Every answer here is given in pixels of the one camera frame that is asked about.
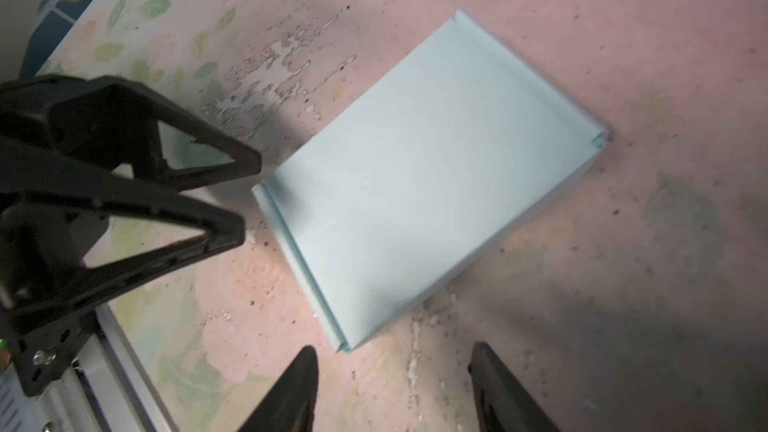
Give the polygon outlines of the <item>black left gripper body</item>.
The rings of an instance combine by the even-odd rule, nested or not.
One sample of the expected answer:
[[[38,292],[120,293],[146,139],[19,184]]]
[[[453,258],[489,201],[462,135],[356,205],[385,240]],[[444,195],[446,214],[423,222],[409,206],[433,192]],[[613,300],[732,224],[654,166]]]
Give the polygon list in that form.
[[[105,215],[43,207],[1,214],[1,338],[28,397],[60,379],[93,333],[95,320],[64,295],[108,225]]]

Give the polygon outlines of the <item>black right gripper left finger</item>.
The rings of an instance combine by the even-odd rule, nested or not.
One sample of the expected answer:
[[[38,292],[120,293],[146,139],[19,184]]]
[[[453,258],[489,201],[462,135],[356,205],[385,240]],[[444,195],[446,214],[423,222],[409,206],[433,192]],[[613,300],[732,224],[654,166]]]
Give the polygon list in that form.
[[[239,427],[239,432],[310,432],[319,387],[319,362],[304,346]]]

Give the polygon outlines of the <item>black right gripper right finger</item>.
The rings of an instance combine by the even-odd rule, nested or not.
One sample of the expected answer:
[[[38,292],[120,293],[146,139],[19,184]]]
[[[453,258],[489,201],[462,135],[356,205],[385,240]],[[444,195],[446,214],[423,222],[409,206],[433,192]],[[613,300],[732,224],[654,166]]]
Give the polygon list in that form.
[[[561,431],[488,343],[474,344],[468,372],[480,431]]]

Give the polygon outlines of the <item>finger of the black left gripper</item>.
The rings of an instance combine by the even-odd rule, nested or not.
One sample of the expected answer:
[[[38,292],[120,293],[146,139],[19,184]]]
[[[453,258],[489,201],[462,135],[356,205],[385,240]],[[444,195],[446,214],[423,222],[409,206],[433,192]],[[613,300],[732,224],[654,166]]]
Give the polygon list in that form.
[[[172,169],[160,127],[169,126],[230,157],[222,165]],[[187,113],[149,87],[115,76],[44,75],[1,85],[1,134],[177,191],[260,173],[261,154]]]
[[[89,312],[159,277],[239,247],[244,219],[157,185],[130,180],[47,150],[1,142],[1,214],[43,207],[107,216],[65,301]]]

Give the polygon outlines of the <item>light blue paper box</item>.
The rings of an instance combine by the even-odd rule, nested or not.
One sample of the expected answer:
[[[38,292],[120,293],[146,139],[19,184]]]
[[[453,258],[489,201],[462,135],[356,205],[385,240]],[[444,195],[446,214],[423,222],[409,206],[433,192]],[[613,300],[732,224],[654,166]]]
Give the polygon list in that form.
[[[253,193],[350,352],[577,184],[608,134],[457,11]]]

